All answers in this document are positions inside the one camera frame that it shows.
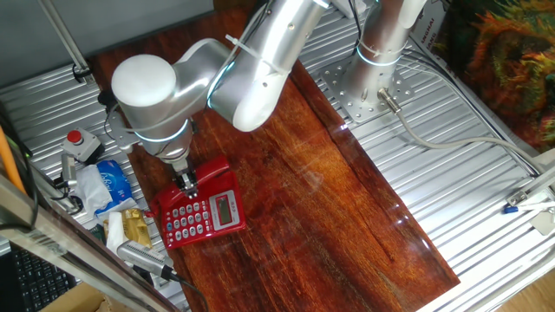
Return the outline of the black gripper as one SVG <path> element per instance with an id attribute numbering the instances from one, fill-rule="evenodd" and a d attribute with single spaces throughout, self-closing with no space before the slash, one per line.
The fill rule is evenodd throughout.
<path id="1" fill-rule="evenodd" d="M 187 158 L 179 158 L 173 162 L 173 171 L 175 173 L 174 182 L 181 191 L 189 198 L 196 198 L 198 195 L 197 179 L 193 173 L 193 169 L 189 165 Z"/>

